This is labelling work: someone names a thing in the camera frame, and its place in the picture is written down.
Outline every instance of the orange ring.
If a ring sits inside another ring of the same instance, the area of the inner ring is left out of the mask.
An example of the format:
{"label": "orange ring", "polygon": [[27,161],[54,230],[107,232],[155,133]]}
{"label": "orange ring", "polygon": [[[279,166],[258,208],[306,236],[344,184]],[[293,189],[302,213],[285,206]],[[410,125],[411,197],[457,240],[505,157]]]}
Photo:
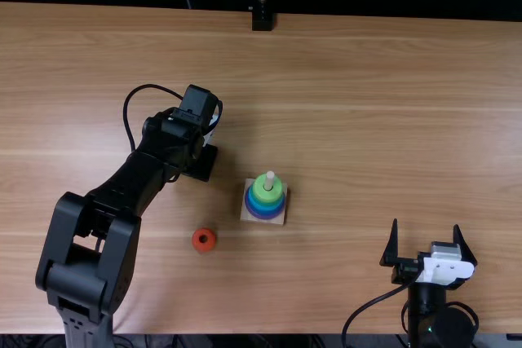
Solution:
{"label": "orange ring", "polygon": [[198,228],[192,234],[192,246],[199,253],[210,252],[215,247],[215,233],[209,228]]}

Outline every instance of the wooden table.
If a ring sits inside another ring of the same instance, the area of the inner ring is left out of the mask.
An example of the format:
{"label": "wooden table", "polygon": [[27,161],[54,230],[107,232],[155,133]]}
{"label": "wooden table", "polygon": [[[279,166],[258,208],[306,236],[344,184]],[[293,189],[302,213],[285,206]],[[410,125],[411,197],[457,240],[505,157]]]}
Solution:
{"label": "wooden table", "polygon": [[[122,103],[146,82],[216,93],[220,153],[144,214],[118,333],[340,333],[393,287],[393,218],[408,257],[459,223],[479,267],[449,298],[483,333],[522,331],[522,24],[279,16],[253,33],[247,13],[0,4],[0,333],[62,332],[33,282],[53,208],[126,158]],[[173,104],[140,92],[134,133]],[[265,170],[290,186],[283,227],[239,221]],[[352,331],[398,333],[404,301]]]}

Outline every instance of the robotic arm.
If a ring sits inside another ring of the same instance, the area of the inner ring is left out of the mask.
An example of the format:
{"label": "robotic arm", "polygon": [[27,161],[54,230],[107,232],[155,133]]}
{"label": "robotic arm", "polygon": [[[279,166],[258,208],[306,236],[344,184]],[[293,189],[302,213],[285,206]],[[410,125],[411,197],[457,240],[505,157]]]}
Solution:
{"label": "robotic arm", "polygon": [[[210,124],[216,107],[221,112],[215,95],[190,85],[179,108],[145,121],[138,148],[107,182],[59,199],[36,285],[60,313],[68,347],[114,347],[113,314],[131,284],[141,214],[181,174],[208,181],[217,148],[205,135],[217,123]],[[97,237],[96,249],[73,243],[74,236]]]}

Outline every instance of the ring stacking toy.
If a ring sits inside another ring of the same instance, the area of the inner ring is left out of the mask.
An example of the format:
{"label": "ring stacking toy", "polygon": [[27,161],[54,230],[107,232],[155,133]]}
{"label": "ring stacking toy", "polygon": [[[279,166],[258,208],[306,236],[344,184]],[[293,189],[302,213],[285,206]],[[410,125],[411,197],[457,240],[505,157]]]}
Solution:
{"label": "ring stacking toy", "polygon": [[241,220],[283,224],[285,208],[286,184],[273,171],[246,180]]}

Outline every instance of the blue ring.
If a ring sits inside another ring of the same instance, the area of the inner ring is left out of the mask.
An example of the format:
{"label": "blue ring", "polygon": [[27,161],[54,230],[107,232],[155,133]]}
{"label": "blue ring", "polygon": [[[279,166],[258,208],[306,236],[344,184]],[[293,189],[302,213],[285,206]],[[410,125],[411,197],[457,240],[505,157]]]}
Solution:
{"label": "blue ring", "polygon": [[274,212],[272,212],[270,214],[266,214],[266,213],[259,214],[252,208],[252,205],[250,205],[248,192],[245,193],[245,207],[248,209],[248,212],[251,215],[255,216],[257,219],[262,219],[262,220],[274,219],[277,215],[279,215],[285,209],[285,194],[284,193],[283,193],[283,197],[281,198],[281,200],[282,200],[281,207],[274,210]]}

